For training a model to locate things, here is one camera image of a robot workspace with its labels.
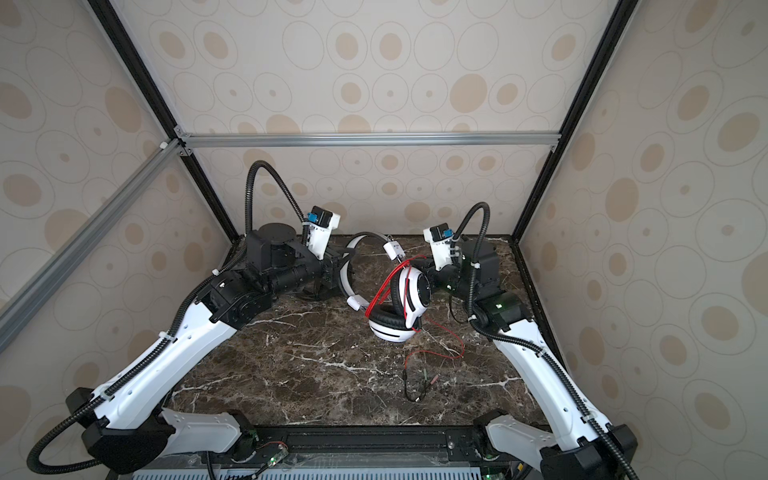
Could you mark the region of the white black headphones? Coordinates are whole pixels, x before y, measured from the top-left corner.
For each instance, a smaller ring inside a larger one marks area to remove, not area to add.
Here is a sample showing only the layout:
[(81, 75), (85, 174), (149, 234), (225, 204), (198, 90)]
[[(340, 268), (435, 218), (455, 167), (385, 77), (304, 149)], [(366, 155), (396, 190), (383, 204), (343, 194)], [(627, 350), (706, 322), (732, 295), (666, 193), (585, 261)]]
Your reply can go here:
[[(366, 238), (380, 240), (388, 258), (397, 263), (371, 301), (354, 291), (349, 270), (352, 254)], [(413, 259), (406, 258), (401, 245), (389, 236), (361, 232), (352, 237), (346, 249), (339, 280), (348, 305), (365, 314), (370, 329), (378, 338), (392, 343), (410, 340), (421, 329), (421, 318), (431, 302), (427, 276), (413, 265)]]

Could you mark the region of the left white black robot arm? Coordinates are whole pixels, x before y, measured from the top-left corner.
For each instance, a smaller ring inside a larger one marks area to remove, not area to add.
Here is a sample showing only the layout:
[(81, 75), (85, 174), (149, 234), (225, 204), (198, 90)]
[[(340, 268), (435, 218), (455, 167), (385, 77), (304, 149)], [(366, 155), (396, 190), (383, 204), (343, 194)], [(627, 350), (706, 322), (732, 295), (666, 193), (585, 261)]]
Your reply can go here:
[(31, 448), (30, 471), (61, 475), (104, 465), (128, 474), (175, 454), (224, 454), (236, 463), (255, 456), (258, 433), (243, 414), (184, 414), (161, 403), (210, 352), (270, 310), (279, 295), (313, 285), (313, 296), (321, 297), (339, 283), (348, 260), (328, 243), (340, 215), (315, 206), (299, 215), (300, 231), (284, 223), (254, 228), (253, 190), (261, 170), (285, 196), (292, 195), (268, 162), (250, 166), (243, 249), (187, 295), (170, 328), (129, 366), (95, 389), (69, 395), (69, 416)]

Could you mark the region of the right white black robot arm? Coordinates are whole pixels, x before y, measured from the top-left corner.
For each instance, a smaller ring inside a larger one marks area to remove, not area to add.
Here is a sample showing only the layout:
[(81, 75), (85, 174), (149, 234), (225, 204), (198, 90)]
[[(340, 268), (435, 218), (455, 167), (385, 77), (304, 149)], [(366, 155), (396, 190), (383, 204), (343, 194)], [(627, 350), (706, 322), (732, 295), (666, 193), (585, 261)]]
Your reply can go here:
[(480, 431), (491, 454), (508, 454), (545, 479), (635, 479), (637, 439), (614, 425), (575, 385), (546, 344), (538, 324), (514, 293), (502, 288), (500, 260), (486, 241), (490, 207), (473, 205), (455, 230), (440, 224), (424, 231), (433, 284), (458, 298), (469, 325), (512, 364), (544, 413), (541, 430), (509, 414), (487, 416)]

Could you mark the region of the horizontal aluminium rail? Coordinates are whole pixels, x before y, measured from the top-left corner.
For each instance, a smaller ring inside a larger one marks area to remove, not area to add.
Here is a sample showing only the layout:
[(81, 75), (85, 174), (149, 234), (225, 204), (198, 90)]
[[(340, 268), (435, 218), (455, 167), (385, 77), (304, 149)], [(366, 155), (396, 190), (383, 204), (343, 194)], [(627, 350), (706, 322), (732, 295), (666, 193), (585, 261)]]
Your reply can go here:
[(192, 148), (415, 147), (557, 145), (554, 131), (522, 132), (373, 132), (302, 134), (191, 134), (181, 140)]

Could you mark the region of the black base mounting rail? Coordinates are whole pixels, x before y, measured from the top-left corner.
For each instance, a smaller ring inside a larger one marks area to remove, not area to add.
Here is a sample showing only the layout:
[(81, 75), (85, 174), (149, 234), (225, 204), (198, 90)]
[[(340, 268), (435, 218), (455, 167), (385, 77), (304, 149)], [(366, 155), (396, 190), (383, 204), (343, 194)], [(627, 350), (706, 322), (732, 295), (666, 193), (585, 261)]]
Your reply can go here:
[(242, 462), (178, 454), (132, 479), (623, 479), (600, 438), (561, 447), (551, 432), (508, 417), (459, 426), (264, 427)]

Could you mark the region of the diagonal aluminium rail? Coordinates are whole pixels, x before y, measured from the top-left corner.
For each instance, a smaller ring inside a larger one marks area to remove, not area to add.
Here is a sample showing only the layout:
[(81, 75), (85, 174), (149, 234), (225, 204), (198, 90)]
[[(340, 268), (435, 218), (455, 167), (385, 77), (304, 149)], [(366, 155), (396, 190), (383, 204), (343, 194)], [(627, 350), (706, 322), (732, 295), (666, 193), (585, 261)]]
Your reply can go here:
[(1, 312), (1, 349), (6, 350), (72, 272), (137, 201), (169, 160), (181, 151), (178, 139), (158, 149), (121, 185), (11, 299)]

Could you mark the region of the right black corner post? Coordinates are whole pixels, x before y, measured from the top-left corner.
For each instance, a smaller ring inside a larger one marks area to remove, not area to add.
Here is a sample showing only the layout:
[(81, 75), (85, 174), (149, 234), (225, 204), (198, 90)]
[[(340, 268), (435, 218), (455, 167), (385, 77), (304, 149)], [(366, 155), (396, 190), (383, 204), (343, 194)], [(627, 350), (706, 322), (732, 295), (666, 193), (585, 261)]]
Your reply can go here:
[(621, 0), (616, 3), (561, 125), (559, 141), (548, 154), (512, 232), (511, 245), (519, 245), (528, 229), (638, 4), (638, 0)]

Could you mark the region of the black corner post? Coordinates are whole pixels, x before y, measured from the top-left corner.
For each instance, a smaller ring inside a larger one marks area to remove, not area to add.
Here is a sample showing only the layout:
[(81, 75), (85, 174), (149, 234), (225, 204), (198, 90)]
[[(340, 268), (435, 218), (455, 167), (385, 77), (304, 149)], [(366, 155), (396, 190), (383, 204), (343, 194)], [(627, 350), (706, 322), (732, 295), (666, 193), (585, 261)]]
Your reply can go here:
[(638, 0), (621, 0), (616, 3), (561, 125), (559, 141), (548, 154), (512, 232), (511, 245), (519, 245), (528, 229), (638, 4)]
[(118, 11), (111, 1), (89, 0), (87, 5), (95, 15), (96, 20), (104, 30), (120, 60), (126, 67), (134, 83), (138, 87), (145, 102), (149, 106), (163, 132), (171, 140), (178, 140), (182, 146), (180, 158), (189, 173), (193, 183), (202, 195), (223, 233), (231, 243), (239, 238), (234, 223), (225, 210), (219, 196), (214, 191), (208, 176), (190, 147), (182, 139), (180, 125), (176, 121), (164, 94), (159, 89), (154, 77), (147, 68), (134, 41), (118, 17)]

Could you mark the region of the left black corner post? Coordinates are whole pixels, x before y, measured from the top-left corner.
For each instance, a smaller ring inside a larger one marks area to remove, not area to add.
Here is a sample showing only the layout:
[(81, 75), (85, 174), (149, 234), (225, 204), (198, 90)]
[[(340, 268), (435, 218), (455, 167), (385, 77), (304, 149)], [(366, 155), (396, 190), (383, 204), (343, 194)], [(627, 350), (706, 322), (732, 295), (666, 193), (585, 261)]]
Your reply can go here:
[(193, 183), (202, 195), (223, 233), (231, 243), (239, 238), (234, 223), (225, 210), (219, 196), (214, 191), (208, 176), (190, 147), (182, 139), (180, 125), (176, 121), (164, 94), (159, 89), (154, 77), (147, 68), (134, 41), (118, 17), (118, 11), (111, 1), (89, 0), (87, 5), (95, 15), (96, 20), (104, 30), (120, 60), (126, 67), (134, 83), (138, 87), (145, 102), (149, 106), (163, 132), (171, 140), (178, 140), (182, 146), (180, 158), (189, 173)]

